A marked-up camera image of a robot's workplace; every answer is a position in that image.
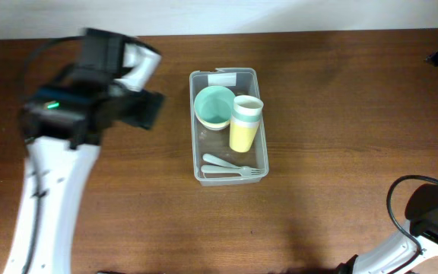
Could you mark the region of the green plastic cup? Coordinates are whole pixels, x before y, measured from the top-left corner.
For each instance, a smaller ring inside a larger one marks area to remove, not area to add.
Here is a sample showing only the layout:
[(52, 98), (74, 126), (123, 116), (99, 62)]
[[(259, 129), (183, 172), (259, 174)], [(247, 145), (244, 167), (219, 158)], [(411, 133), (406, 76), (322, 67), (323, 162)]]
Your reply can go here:
[(249, 116), (242, 113), (238, 113), (235, 110), (232, 112), (232, 116), (231, 116), (231, 118), (245, 123), (257, 123), (261, 119), (261, 117), (262, 117), (261, 114)]

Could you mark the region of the grey plastic spoon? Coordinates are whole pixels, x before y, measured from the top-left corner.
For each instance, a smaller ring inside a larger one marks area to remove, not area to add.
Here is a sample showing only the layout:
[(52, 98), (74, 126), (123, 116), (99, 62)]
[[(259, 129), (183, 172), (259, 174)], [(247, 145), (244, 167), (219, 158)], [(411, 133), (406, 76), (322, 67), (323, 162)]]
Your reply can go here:
[(213, 165), (217, 165), (220, 167), (228, 167), (228, 168), (236, 168), (238, 169), (239, 166), (236, 166), (234, 164), (231, 164), (223, 159), (220, 159), (216, 156), (213, 156), (211, 154), (203, 154), (202, 155), (202, 160), (209, 163), (209, 164), (213, 164)]

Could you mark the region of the cream plastic cup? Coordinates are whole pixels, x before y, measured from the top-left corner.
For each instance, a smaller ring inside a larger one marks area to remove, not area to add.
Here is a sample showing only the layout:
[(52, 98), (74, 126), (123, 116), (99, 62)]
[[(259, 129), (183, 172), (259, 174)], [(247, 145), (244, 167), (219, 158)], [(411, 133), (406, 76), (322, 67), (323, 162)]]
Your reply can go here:
[(262, 113), (264, 103), (257, 97), (239, 95), (234, 98), (233, 109), (243, 116), (259, 116)]

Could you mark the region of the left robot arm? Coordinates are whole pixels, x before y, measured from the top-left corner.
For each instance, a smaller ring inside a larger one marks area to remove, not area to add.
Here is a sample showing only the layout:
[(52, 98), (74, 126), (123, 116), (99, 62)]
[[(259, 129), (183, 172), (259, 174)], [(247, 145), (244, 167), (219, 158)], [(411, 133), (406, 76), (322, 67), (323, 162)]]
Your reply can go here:
[(136, 37), (87, 28), (81, 51), (28, 95), (18, 122), (27, 155), (6, 273), (69, 273), (81, 197), (114, 122), (151, 129), (164, 97), (145, 86), (161, 54)]

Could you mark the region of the green plastic bowl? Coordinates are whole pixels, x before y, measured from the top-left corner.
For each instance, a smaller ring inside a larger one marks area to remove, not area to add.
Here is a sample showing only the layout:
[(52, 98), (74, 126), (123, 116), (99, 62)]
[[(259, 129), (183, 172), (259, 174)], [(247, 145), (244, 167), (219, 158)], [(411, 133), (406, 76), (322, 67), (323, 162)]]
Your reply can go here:
[(194, 100), (195, 114), (207, 123), (229, 122), (235, 97), (229, 88), (223, 86), (203, 88)]

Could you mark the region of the grey plastic fork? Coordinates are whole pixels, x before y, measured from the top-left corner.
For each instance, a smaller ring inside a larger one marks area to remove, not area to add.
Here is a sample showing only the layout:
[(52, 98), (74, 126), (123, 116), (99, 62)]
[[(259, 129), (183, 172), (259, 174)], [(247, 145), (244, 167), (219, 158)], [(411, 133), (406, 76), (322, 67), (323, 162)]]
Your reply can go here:
[(201, 166), (201, 172), (204, 174), (239, 174), (242, 177), (260, 175), (261, 169), (251, 167), (221, 167), (215, 165), (203, 165)]

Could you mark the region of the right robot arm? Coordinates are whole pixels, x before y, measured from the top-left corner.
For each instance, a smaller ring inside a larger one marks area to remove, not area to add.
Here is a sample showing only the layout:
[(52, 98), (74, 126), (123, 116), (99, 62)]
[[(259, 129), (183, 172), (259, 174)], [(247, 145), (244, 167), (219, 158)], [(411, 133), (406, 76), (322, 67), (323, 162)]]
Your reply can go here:
[[(408, 200), (405, 223), (400, 224), (392, 211), (392, 194), (399, 184), (408, 180), (423, 184)], [(386, 208), (397, 231), (370, 252), (339, 264), (336, 273), (411, 273), (417, 265), (438, 256), (438, 179), (422, 175), (399, 177), (389, 187)]]

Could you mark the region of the yellow plastic cup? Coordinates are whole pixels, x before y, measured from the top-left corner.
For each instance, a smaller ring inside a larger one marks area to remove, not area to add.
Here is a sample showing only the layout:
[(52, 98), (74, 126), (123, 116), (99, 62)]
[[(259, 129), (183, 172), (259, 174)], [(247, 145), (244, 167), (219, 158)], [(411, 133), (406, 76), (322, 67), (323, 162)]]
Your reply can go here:
[(233, 117), (230, 121), (230, 148), (239, 153), (248, 152), (258, 127), (259, 121), (245, 122)]

